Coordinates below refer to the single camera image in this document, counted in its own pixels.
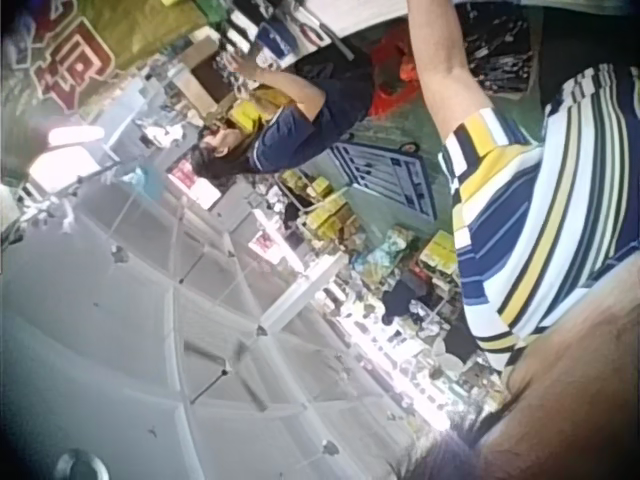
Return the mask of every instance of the person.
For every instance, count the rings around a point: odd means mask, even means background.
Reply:
[[[559,28],[543,32],[541,71],[559,61],[537,143],[470,74],[452,2],[408,6],[444,142],[466,320],[508,396],[398,477],[640,478],[640,22],[545,11]],[[580,25],[585,53],[544,52],[547,40],[577,48]]]
[[[356,58],[340,63],[340,59],[331,58],[334,50],[337,49],[327,47],[312,57],[329,57],[324,64],[306,68],[304,63],[298,65],[300,75],[265,70],[254,61],[229,54],[232,71],[282,91],[293,102],[250,134],[224,127],[203,138],[191,154],[194,173],[217,179],[296,168],[321,154],[363,120],[373,102],[371,60],[354,49]]]

